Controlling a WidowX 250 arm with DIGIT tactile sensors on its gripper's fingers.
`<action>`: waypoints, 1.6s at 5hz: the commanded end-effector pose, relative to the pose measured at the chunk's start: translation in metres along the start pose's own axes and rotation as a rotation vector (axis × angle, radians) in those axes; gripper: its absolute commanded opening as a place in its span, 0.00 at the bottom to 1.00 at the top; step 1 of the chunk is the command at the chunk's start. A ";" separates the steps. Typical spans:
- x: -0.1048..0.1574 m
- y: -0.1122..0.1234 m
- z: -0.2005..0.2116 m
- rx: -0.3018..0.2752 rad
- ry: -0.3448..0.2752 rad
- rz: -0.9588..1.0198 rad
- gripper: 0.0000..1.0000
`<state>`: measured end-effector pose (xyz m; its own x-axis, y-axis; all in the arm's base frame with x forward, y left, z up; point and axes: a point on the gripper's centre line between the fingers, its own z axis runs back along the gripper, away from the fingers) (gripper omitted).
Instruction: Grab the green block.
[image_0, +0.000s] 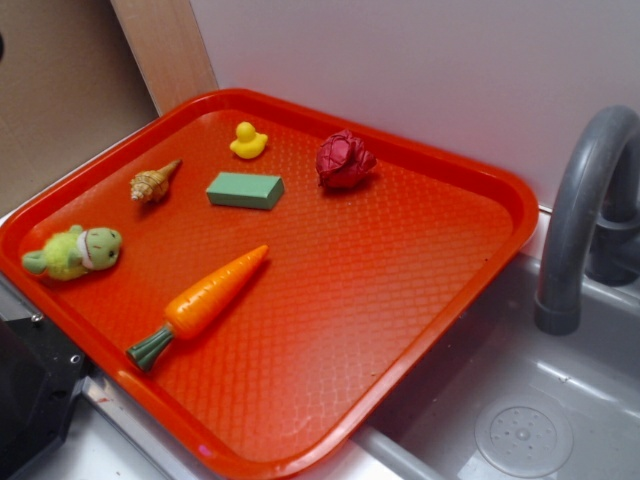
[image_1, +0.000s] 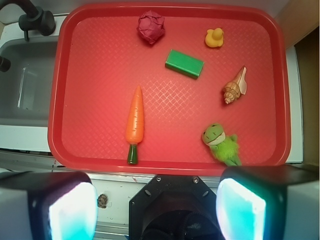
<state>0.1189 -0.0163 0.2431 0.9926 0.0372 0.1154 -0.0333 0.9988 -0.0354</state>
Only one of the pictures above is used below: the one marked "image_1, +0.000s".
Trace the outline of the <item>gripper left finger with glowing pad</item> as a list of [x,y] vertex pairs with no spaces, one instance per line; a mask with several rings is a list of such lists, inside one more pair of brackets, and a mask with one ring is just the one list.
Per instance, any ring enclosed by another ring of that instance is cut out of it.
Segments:
[[2,240],[92,240],[98,195],[89,176],[76,172],[0,174]]

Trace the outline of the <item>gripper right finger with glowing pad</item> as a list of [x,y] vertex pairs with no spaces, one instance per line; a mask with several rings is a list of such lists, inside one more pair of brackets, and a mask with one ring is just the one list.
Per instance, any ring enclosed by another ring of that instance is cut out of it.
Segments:
[[318,240],[319,167],[227,167],[217,187],[215,208],[226,240]]

